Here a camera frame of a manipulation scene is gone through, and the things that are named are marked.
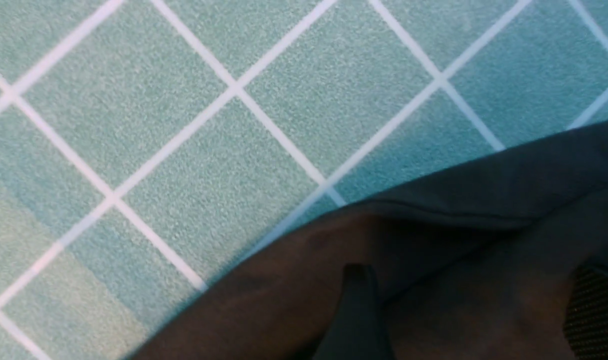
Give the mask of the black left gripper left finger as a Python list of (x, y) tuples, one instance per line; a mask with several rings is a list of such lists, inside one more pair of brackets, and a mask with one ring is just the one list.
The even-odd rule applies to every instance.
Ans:
[(393, 360), (382, 321), (377, 277), (370, 265), (347, 264), (333, 320), (314, 360)]

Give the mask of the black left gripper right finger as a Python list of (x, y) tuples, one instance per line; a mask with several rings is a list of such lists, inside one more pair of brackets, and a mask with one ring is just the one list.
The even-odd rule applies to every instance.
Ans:
[(578, 269), (563, 333), (576, 359), (608, 360), (608, 268)]

